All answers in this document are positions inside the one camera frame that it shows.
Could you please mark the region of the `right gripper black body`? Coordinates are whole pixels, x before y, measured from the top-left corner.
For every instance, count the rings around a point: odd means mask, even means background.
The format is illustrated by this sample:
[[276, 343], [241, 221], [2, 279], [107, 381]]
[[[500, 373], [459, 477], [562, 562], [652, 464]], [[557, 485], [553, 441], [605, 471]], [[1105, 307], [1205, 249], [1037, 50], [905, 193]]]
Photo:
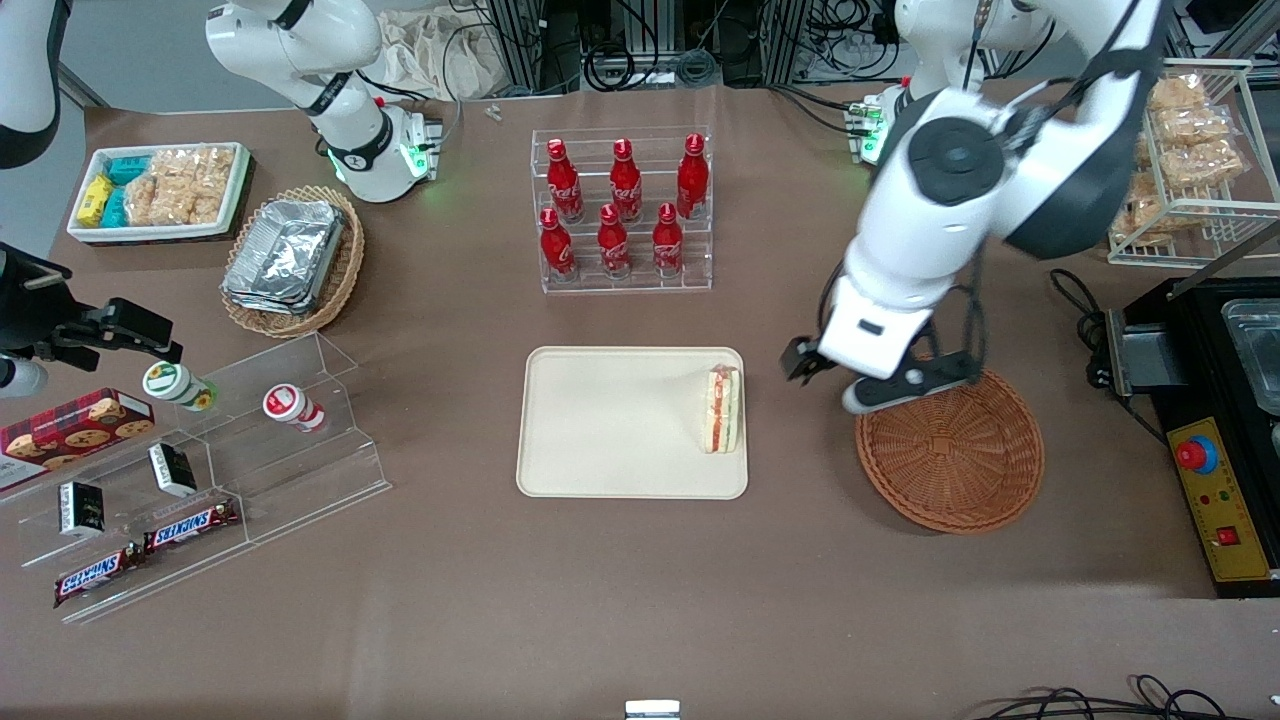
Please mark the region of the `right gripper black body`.
[[33, 347], [76, 319], [70, 277], [65, 266], [1, 246], [1, 348]]

